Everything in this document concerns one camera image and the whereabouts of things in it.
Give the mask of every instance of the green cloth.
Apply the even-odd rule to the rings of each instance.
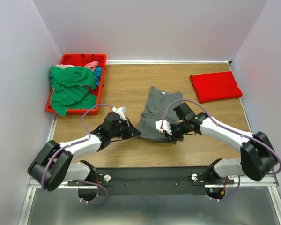
[[[92,95],[86,86],[96,89],[93,72],[85,67],[69,67],[62,69],[51,67],[51,87],[54,92],[50,106],[61,116],[67,109],[89,109],[97,102],[97,96]]]

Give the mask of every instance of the wooden tabletop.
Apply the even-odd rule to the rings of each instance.
[[[182,92],[183,98],[197,101],[190,75],[229,71],[227,64],[153,64],[108,65],[105,71],[101,103],[116,108],[126,106],[125,116],[136,127],[144,110],[149,89],[155,86],[167,92]],[[188,105],[196,112],[201,110]],[[219,121],[240,130],[249,131],[240,100],[229,99],[204,103],[203,106]],[[87,116],[90,130],[99,126],[110,108],[102,106],[97,116]],[[67,142],[85,136],[81,116],[58,117],[54,140]],[[90,153],[87,160],[95,167],[195,166],[209,165],[218,158],[235,158],[239,153],[208,136],[185,136],[183,142],[155,143],[136,137],[113,142],[100,152]]]

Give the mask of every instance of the white wall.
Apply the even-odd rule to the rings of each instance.
[[[281,0],[266,4],[232,69],[253,131],[267,133],[281,157]]]
[[[266,0],[34,0],[62,53],[233,60]]]
[[[49,66],[60,53],[31,0],[0,1],[0,225],[18,223],[27,168],[48,136]]]

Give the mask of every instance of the red plastic bin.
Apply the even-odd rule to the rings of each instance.
[[[64,54],[61,58],[60,63],[64,64],[65,62],[67,62],[69,60],[69,58],[72,55],[81,55],[81,54]],[[100,99],[101,99],[101,94],[102,94],[103,80],[104,80],[104,73],[105,73],[105,69],[106,69],[106,59],[107,59],[107,57],[106,57],[105,54],[84,54],[84,55],[85,56],[91,56],[92,61],[98,61],[99,67],[102,68],[100,86],[97,87],[96,90],[91,91],[92,94],[98,96],[96,104],[99,104]],[[51,100],[52,93],[53,93],[53,90],[50,91],[50,95],[49,95],[47,105],[46,105],[46,111],[57,114],[57,112],[55,112],[55,110],[52,109],[52,107],[50,106],[50,100]],[[88,109],[68,109],[66,115],[83,115],[87,110]],[[97,106],[96,108],[90,110],[87,115],[98,115],[98,113],[99,113],[99,107]]]

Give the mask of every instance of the dark gray panel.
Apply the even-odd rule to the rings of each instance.
[[[227,194],[233,191],[228,188]],[[112,196],[103,205],[80,203],[75,188],[38,189],[29,225],[278,225],[267,187],[242,187],[226,202],[205,196]]]

